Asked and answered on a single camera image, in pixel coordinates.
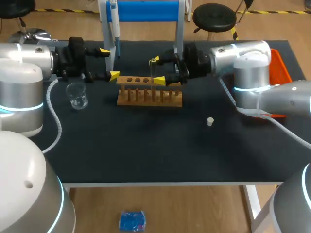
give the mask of blue object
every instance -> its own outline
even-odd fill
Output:
[[[143,232],[146,226],[145,213],[143,211],[122,211],[119,230],[124,232]]]
[[[177,22],[178,4],[174,1],[118,1],[120,22]],[[106,2],[111,22],[110,2]]]

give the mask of floor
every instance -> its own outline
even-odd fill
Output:
[[[97,11],[88,0],[37,0],[37,8]],[[239,0],[193,0],[197,6],[218,2],[236,9]],[[250,10],[304,10],[303,0],[255,0]],[[49,31],[53,38],[81,36],[102,40],[98,14],[33,12],[24,18],[28,27]],[[237,26],[240,40],[289,40],[307,79],[311,80],[311,15],[247,14]],[[185,23],[185,40],[206,40],[207,33],[193,34],[193,22]],[[16,20],[4,20],[0,41],[18,30]],[[173,23],[122,23],[121,40],[173,40]],[[214,40],[232,40],[230,32],[218,33]],[[257,186],[261,205],[274,186]],[[122,210],[144,210],[148,233],[247,233],[249,219],[244,195],[238,186],[85,188],[72,196],[77,214],[77,233],[116,233]]]

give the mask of test tube rack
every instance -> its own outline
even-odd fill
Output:
[[[121,86],[117,105],[182,107],[180,83],[169,85],[168,90],[150,90],[161,85],[152,83],[150,77],[119,76],[117,85]]]

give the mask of glowing blue ring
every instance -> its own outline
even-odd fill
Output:
[[[311,114],[311,95],[310,95],[310,114]]]
[[[302,172],[301,182],[302,182],[303,194],[305,196],[305,199],[306,199],[306,202],[307,202],[309,208],[311,209],[311,201],[310,201],[310,198],[309,198],[309,195],[308,195],[308,192],[307,192],[307,187],[306,187],[306,171],[307,171],[308,166],[309,166],[309,164],[306,165],[305,169]]]
[[[60,218],[60,215],[62,213],[62,210],[63,210],[63,206],[64,206],[64,188],[63,188],[63,185],[62,183],[60,182],[60,179],[58,178],[58,181],[59,181],[59,184],[60,184],[60,187],[62,189],[62,202],[60,204],[60,208],[59,208],[59,211],[58,211],[58,215],[56,216],[56,219],[54,221],[54,223],[51,225],[50,229],[47,231],[47,233],[51,233],[54,229],[54,227],[56,226],[59,218]]]
[[[234,87],[236,91],[266,91],[270,89],[270,85],[263,86],[263,87],[257,87],[257,88],[237,88]]]
[[[42,106],[43,106],[43,103],[39,104],[38,106],[31,107],[31,108],[8,108],[8,107],[4,107],[1,105],[0,105],[0,108],[6,111],[11,111],[11,112],[26,112],[26,111],[31,111],[31,110],[41,108]]]

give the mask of small white cap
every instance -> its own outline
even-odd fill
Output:
[[[208,126],[211,126],[213,124],[213,122],[214,122],[214,118],[212,118],[212,117],[207,118],[207,125]]]

